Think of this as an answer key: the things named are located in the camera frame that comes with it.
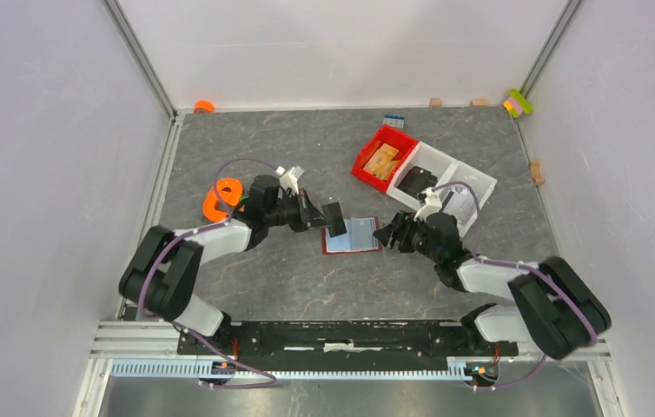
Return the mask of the red leather card holder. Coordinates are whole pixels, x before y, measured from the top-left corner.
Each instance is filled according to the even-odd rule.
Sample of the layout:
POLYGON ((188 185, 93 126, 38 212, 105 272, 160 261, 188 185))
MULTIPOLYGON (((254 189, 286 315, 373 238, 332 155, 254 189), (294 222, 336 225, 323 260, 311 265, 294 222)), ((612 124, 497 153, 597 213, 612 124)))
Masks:
POLYGON ((374 232, 379 228, 379 219, 374 217, 355 217, 344 221, 347 232, 331 237, 322 232, 322 253, 342 255, 377 252, 382 249, 374 232))

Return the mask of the black VIP credit card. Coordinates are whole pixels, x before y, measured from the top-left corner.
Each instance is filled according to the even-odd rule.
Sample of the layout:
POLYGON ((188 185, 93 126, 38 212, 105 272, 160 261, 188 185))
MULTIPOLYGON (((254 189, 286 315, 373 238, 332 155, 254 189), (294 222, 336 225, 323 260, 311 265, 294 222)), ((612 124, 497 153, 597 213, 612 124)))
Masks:
POLYGON ((347 227, 342 213, 341 205, 338 202, 331 202, 322 206, 328 226, 327 231, 330 237, 345 235, 347 227))

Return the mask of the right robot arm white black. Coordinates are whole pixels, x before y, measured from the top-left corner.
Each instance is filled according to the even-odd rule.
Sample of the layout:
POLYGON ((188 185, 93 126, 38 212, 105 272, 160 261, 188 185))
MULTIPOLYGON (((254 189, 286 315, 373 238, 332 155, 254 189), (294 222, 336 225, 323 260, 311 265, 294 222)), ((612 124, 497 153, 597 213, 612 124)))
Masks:
POLYGON ((606 307, 565 259, 501 261, 475 254, 464 246, 452 215, 416 220, 399 212, 374 237, 386 248, 425 256, 448 288, 513 301, 510 308, 491 306, 468 316, 471 325, 462 328, 460 340, 471 354, 509 341, 533 343, 548 357, 563 360, 595 344, 612 326, 606 307))

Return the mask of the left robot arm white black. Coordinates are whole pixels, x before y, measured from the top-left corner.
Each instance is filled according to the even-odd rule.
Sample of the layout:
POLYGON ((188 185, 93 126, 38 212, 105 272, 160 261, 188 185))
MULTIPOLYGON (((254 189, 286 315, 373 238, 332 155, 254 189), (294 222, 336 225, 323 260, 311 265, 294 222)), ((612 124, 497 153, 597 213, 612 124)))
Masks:
POLYGON ((300 233, 324 228, 330 236, 346 234, 338 202, 316 208, 305 189, 286 175, 258 175, 232 217, 200 228, 150 228, 118 284, 119 294, 149 312, 199 334, 211 354, 225 352, 232 342, 229 316, 195 295, 200 266, 224 255, 255 248, 272 227, 300 233))

